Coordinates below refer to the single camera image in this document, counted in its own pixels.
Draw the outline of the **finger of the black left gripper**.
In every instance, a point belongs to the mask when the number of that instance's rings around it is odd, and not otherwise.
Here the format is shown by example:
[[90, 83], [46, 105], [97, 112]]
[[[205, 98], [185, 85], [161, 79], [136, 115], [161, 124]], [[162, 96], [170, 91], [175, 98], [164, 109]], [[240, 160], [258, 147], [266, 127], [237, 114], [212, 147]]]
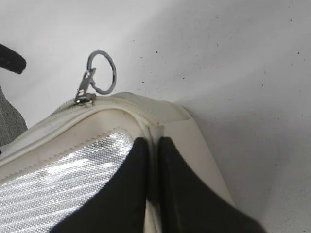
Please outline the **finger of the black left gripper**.
[[1, 44], [0, 67], [13, 73], [21, 74], [26, 68], [26, 60], [15, 51]]

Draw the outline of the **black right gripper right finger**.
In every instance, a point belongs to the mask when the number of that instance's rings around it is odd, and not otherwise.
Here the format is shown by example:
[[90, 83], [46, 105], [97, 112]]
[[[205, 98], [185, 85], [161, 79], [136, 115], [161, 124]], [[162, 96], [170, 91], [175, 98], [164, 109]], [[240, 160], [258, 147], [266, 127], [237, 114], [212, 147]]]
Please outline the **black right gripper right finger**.
[[213, 192], [173, 141], [158, 144], [158, 181], [164, 233], [262, 233], [264, 228]]

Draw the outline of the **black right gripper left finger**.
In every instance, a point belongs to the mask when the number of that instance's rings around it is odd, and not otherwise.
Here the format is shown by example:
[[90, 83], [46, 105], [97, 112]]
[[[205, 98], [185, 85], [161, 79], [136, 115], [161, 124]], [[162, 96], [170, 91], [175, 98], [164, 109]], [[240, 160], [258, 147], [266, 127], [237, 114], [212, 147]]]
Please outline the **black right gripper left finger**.
[[136, 138], [107, 184], [52, 233], [142, 233], [147, 192], [148, 145]]

